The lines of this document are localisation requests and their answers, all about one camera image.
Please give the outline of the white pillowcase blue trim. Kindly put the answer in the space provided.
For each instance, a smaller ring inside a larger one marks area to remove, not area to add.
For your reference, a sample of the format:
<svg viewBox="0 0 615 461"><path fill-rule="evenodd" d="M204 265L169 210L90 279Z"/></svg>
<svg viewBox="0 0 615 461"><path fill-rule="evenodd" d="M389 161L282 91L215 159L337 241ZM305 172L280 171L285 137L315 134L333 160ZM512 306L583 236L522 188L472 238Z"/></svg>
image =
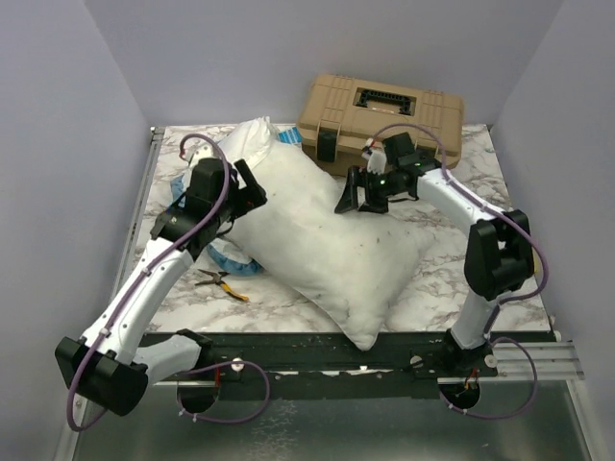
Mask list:
<svg viewBox="0 0 615 461"><path fill-rule="evenodd" d="M264 159L274 140L296 147L300 147L303 141L295 125L279 128L272 125L268 118L261 117L240 123L226 136L221 137L217 145L224 152L229 164L244 158L253 168ZM185 144L186 140L183 138L180 141L180 151L186 149ZM189 186L192 169L186 167L182 174L170 181L171 202L179 201L179 208L184 206L185 199L181 196ZM221 271L229 272L231 275L250 277L262 269L258 262L226 236L216 237L206 246L206 252Z"/></svg>

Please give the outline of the white pillow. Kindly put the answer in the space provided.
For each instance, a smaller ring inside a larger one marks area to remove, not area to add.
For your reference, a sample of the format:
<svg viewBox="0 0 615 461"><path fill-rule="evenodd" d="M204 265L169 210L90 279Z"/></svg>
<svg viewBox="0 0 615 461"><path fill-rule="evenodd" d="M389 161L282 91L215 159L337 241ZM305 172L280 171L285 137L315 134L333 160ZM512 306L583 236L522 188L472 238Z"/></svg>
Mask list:
<svg viewBox="0 0 615 461"><path fill-rule="evenodd" d="M370 350L433 233L388 214L334 213L339 184L280 142L268 117L240 123L219 146L228 162L246 161L267 197L235 222L229 240Z"/></svg>

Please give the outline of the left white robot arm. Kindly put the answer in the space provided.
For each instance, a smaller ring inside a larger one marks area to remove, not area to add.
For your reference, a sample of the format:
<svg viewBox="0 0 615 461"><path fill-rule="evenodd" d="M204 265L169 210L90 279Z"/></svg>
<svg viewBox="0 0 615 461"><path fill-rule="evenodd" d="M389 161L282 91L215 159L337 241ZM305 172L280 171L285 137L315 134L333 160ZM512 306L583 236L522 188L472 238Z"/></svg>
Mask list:
<svg viewBox="0 0 615 461"><path fill-rule="evenodd" d="M219 355L199 333L181 329L151 347L140 342L171 288L220 228L265 202L245 160L200 160L187 191L157 217L141 261L110 305L79 339L64 337L57 345L55 357L70 395L126 416L151 385L173 375L210 374Z"/></svg>

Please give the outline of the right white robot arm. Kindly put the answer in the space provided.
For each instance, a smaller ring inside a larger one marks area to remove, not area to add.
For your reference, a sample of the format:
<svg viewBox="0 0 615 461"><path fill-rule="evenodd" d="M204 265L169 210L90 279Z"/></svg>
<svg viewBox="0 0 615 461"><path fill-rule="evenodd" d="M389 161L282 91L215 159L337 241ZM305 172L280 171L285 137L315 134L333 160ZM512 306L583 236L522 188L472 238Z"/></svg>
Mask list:
<svg viewBox="0 0 615 461"><path fill-rule="evenodd" d="M357 210L384 214L389 199L405 193L429 202L467 238L463 273L469 293L441 353L443 368L462 376L477 361L503 304L520 301L520 289L534 274L528 216L491 206L460 184L446 160L415 147L408 133L389 136L380 150L374 139L362 149L367 163L349 167L337 214Z"/></svg>

